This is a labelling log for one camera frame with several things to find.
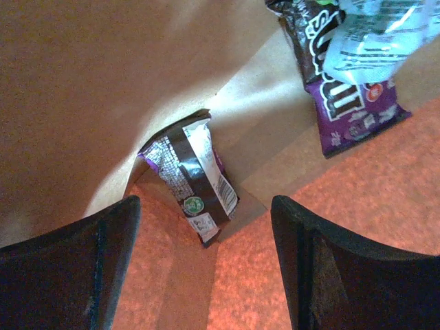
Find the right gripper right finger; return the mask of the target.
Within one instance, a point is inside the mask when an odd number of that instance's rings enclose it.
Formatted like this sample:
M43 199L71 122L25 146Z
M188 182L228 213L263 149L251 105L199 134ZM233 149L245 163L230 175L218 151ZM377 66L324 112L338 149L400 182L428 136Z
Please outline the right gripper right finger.
M384 245L286 196L272 232L293 329L438 329L439 257Z

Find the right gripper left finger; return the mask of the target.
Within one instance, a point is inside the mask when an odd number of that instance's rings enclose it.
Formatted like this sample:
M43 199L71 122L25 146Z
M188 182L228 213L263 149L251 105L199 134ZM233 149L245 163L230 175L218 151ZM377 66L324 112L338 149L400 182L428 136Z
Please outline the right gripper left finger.
M1 248L1 328L111 329L140 219L132 195Z

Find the purple m&m packet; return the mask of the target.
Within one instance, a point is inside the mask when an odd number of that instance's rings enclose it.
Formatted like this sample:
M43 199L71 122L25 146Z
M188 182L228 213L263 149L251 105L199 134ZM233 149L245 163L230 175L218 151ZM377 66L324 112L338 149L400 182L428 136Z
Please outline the purple m&m packet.
M345 20L337 1L266 1L294 50L305 91L314 99L322 153L333 157L409 118L391 80L346 84L323 70L336 28Z

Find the dark chocolate snack packet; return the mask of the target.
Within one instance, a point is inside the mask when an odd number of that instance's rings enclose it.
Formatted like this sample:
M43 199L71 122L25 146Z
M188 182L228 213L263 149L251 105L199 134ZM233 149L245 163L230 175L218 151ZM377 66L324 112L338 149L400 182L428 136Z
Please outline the dark chocolate snack packet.
M209 110L200 109L157 132L137 154L165 182L205 248L239 204L213 147L210 120Z

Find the red paper bag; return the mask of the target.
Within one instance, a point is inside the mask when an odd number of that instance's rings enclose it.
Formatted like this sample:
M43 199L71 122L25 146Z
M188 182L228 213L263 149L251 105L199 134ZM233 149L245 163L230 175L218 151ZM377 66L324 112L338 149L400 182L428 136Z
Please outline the red paper bag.
M2 1L1 244L137 194L115 329L288 329L275 195L381 243L439 253L439 41L396 83L412 118L325 159L314 102L262 1ZM137 157L203 108L241 199L209 248Z

